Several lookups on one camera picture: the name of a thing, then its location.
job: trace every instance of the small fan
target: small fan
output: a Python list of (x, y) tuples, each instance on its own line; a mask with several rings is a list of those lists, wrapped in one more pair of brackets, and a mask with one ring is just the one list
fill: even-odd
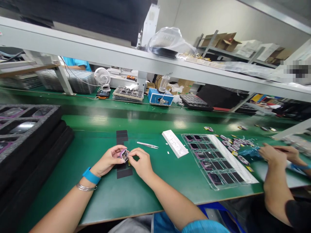
[(105, 68), (97, 68), (94, 72), (94, 77), (99, 84), (102, 86), (100, 89), (104, 92), (111, 91), (109, 83), (110, 83), (110, 74)]

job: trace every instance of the green work surface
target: green work surface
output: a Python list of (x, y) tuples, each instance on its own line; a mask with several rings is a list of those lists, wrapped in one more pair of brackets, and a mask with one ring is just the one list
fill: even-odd
[[(179, 134), (182, 133), (210, 133), (203, 128), (210, 126), (219, 135), (234, 134), (247, 139), (253, 138), (259, 145), (262, 142), (278, 145), (282, 142), (274, 141), (269, 136), (298, 123), (277, 117), (204, 112), (180, 107), (92, 100), (82, 96), (8, 89), (0, 89), (0, 104), (62, 105), (62, 119), (75, 130), (74, 141), (25, 215), (20, 232), (30, 230), (79, 181), (86, 167), (92, 166), (109, 147), (116, 144), (117, 130), (128, 130), (129, 141), (125, 145), (129, 149), (137, 147), (137, 141), (159, 146), (159, 150), (141, 146), (150, 153), (154, 171), (194, 203), (200, 204), (261, 193), (267, 170), (266, 163), (258, 161), (251, 164), (255, 170), (253, 175), (260, 183), (214, 191), (209, 187), (191, 154), (177, 159), (165, 144), (161, 135), (163, 131), (171, 129), (181, 139)], [(273, 127), (277, 132), (263, 131), (254, 124)], [(249, 130), (239, 129), (240, 125)], [(310, 184), (302, 175), (291, 171), (287, 174), (289, 187)], [(112, 170), (99, 183), (81, 224), (161, 210), (162, 207), (153, 192), (134, 170), (133, 176), (121, 179), (116, 179), (116, 170)]]

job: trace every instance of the bangle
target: bangle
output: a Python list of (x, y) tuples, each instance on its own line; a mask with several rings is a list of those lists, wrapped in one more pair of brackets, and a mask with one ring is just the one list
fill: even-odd
[(94, 188), (88, 188), (88, 187), (80, 185), (80, 183), (77, 183), (76, 186), (77, 186), (78, 189), (80, 189), (82, 191), (93, 191), (93, 190), (97, 189), (97, 186), (95, 186)]

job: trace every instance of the blue wristband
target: blue wristband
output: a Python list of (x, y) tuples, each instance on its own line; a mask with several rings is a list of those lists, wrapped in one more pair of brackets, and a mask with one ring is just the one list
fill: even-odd
[(292, 163), (292, 167), (300, 169), (300, 170), (306, 170), (306, 169), (311, 169), (310, 165), (307, 166), (300, 166)]
[(85, 177), (88, 181), (94, 183), (94, 184), (98, 184), (98, 182), (100, 181), (101, 178), (99, 178), (98, 176), (94, 175), (91, 171), (90, 171), (91, 167), (89, 167), (84, 173), (83, 173), (83, 177)]

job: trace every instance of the black cloth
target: black cloth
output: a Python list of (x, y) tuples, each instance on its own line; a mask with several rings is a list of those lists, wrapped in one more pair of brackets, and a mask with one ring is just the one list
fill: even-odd
[(311, 232), (311, 203), (291, 200), (285, 205), (290, 227), (271, 215), (265, 207), (264, 195), (256, 197), (251, 204), (251, 212), (246, 221), (249, 233), (269, 232)]

